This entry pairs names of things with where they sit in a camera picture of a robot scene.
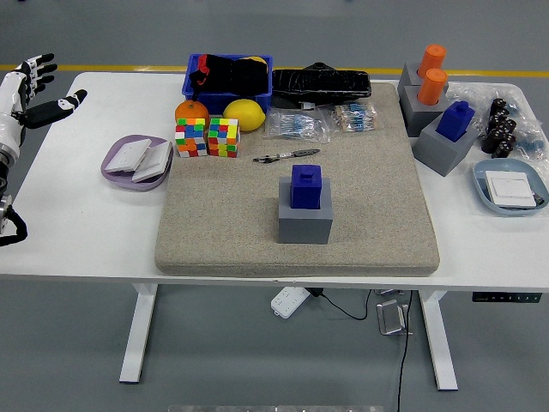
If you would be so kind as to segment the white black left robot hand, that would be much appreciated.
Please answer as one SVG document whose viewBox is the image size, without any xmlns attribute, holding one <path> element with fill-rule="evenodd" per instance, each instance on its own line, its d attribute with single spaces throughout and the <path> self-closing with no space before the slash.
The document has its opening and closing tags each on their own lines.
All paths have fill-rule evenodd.
<svg viewBox="0 0 549 412">
<path fill-rule="evenodd" d="M 31 107 L 29 104 L 54 80 L 52 53 L 29 58 L 8 72 L 1 83 L 1 150 L 16 157 L 27 129 L 38 129 L 70 116 L 85 100 L 80 89 L 65 97 Z"/>
</svg>

